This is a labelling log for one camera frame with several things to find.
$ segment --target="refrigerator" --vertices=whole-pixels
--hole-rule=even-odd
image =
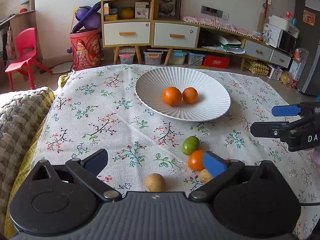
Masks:
[[[296,0],[294,17],[300,31],[297,48],[309,51],[307,63],[297,84],[302,93],[318,96],[320,94],[320,0]],[[304,11],[315,14],[314,26],[303,22]]]

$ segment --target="microwave oven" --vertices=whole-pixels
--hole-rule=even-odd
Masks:
[[[271,24],[264,25],[263,36],[270,46],[290,55],[294,53],[298,44],[298,39],[290,33]]]

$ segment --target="floral tablecloth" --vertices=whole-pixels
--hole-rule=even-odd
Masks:
[[[260,78],[234,73],[199,70],[218,80],[231,96],[231,107],[222,117],[208,122],[183,122],[146,108],[134,90],[136,80],[156,68],[144,65],[113,65],[77,71],[56,97],[39,140],[35,158],[64,164],[84,159],[104,148],[107,167],[98,178],[125,196],[128,190],[145,191],[148,174],[162,174],[168,191],[188,195],[202,185],[198,172],[188,168],[181,153],[183,141],[196,135],[201,148],[224,159],[246,165],[272,160],[300,202],[318,201],[318,174],[311,151],[288,152],[279,139],[254,138],[255,121],[290,121],[297,117],[274,117],[273,106],[287,103]],[[306,238],[317,223],[318,207],[302,208],[295,229]]]

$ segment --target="bundle of corn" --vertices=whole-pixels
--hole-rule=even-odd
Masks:
[[[262,62],[254,61],[252,59],[246,59],[244,67],[251,71],[254,75],[266,76],[268,75],[269,68]]]

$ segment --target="white drawer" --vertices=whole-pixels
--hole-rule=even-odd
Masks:
[[[162,47],[195,48],[198,27],[173,24],[156,23],[153,45]]]
[[[104,45],[149,44],[150,22],[104,24]]]
[[[279,51],[273,50],[270,62],[278,66],[289,67],[291,58],[287,55],[282,54]]]
[[[244,46],[245,54],[251,57],[260,58],[265,61],[269,61],[273,49],[260,45],[253,41],[247,40]]]

